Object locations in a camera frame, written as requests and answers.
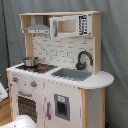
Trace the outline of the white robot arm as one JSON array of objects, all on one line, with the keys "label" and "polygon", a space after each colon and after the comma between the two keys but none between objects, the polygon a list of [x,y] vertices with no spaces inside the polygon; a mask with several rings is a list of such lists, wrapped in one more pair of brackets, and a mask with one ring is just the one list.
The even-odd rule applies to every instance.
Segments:
[{"label": "white robot arm", "polygon": [[[0,83],[0,102],[8,97],[6,90]],[[0,126],[0,128],[37,128],[35,122],[27,115],[20,115],[14,121]]]}]

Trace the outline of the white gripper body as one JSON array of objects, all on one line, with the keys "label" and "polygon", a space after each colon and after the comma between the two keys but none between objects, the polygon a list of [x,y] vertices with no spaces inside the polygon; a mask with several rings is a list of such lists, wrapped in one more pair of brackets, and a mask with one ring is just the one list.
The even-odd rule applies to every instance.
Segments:
[{"label": "white gripper body", "polygon": [[5,89],[0,82],[0,102],[5,100],[8,97],[7,89]]}]

